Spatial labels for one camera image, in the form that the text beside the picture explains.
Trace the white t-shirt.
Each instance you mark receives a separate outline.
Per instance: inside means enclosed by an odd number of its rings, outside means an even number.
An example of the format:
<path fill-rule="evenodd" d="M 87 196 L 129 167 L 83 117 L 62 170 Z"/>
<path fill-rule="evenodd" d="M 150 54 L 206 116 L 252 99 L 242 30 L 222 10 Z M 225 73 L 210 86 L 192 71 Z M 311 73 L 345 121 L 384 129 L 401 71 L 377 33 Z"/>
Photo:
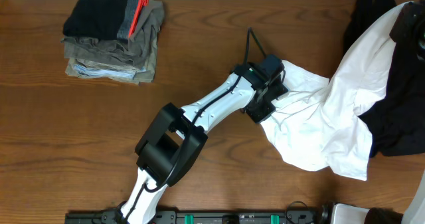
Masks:
<path fill-rule="evenodd" d="M 366 180 L 373 137 L 359 117 L 386 96 L 396 46 L 390 31 L 402 7 L 387 11 L 351 45 L 332 78 L 283 62 L 290 91 L 261 126 L 286 163 Z"/>

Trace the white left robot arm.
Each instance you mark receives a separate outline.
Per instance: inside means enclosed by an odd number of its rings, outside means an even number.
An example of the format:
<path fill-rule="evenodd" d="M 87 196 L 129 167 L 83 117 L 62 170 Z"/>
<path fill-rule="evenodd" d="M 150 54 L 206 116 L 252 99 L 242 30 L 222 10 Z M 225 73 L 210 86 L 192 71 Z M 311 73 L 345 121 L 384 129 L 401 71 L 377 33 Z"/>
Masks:
<path fill-rule="evenodd" d="M 116 213 L 117 223 L 149 223 L 161 196 L 193 166 L 207 134 L 227 116 L 241 110 L 259 124 L 275 111 L 273 100 L 288 92 L 280 59 L 238 65 L 227 80 L 204 98 L 176 107 L 168 103 L 156 115 L 135 147 L 137 179 Z"/>

